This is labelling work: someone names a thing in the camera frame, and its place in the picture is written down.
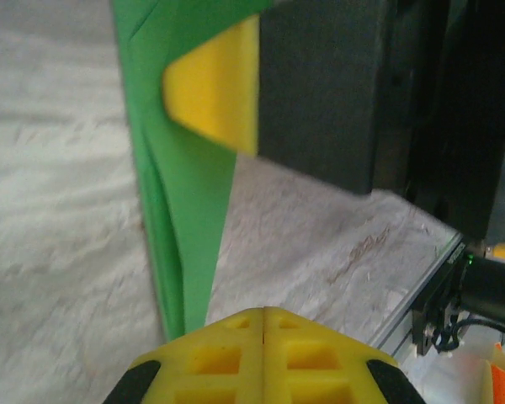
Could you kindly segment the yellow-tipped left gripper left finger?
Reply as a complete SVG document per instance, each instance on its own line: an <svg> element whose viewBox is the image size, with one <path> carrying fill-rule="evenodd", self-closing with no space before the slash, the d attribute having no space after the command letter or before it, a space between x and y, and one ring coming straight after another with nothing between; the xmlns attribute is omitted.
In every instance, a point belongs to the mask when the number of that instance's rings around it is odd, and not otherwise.
<svg viewBox="0 0 505 404"><path fill-rule="evenodd" d="M135 359L106 403L261 403L261 308L238 312Z"/></svg>

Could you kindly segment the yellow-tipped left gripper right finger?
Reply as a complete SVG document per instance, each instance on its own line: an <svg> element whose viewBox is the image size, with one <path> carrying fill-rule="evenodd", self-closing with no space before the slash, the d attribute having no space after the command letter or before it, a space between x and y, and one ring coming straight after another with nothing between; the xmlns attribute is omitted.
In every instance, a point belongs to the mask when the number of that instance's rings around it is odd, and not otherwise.
<svg viewBox="0 0 505 404"><path fill-rule="evenodd" d="M264 402L424 402L390 355L280 308L263 313Z"/></svg>

